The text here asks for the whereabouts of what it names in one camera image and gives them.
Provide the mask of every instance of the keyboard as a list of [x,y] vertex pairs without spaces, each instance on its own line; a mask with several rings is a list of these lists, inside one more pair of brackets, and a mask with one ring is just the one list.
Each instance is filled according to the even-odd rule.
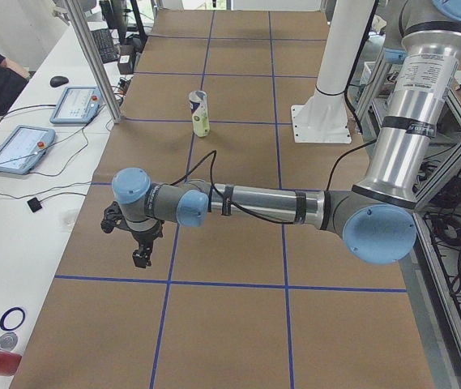
[[107,28],[101,28],[99,30],[93,30],[92,35],[93,41],[95,41],[95,46],[97,46],[97,49],[99,50],[102,63],[117,61],[118,52],[113,44],[111,31]]

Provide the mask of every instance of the tablet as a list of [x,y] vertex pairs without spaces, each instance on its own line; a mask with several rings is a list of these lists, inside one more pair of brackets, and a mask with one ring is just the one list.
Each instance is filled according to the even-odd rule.
[[87,124],[96,115],[101,102],[97,87],[67,87],[53,110],[53,124]]
[[36,166],[52,144],[55,131],[17,126],[0,146],[0,172],[26,174]]

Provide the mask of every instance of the computer mouse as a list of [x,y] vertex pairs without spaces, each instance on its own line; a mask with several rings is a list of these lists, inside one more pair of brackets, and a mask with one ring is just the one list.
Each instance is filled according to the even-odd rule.
[[64,75],[55,75],[50,79],[50,86],[52,88],[57,88],[60,87],[61,85],[64,85],[65,83],[69,83],[70,80],[65,77]]

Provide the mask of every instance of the brown paper surface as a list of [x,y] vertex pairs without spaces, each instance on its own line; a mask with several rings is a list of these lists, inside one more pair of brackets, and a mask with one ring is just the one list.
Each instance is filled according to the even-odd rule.
[[[118,170],[171,182],[214,149],[217,182],[324,188],[361,137],[294,143],[290,109],[313,94],[328,30],[318,12],[159,12],[13,389],[433,387],[397,264],[362,263],[313,226],[213,214],[166,223],[143,270],[128,233],[100,231]],[[187,99],[200,88],[204,139]],[[331,188],[367,165],[347,156]]]

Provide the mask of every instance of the robotic arm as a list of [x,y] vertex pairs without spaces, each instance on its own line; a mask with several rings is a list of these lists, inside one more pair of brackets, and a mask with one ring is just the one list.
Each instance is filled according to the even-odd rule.
[[113,179],[115,202],[105,210],[102,229],[130,231],[139,248],[138,267],[150,266],[152,243],[164,220],[200,226],[220,209],[283,224],[312,224],[331,231],[369,263],[392,263],[416,240],[410,215],[412,192],[429,140],[461,59],[461,0],[391,0],[387,52],[406,59],[382,124],[365,178],[347,191],[268,190],[189,181],[154,183],[141,169],[123,169]]

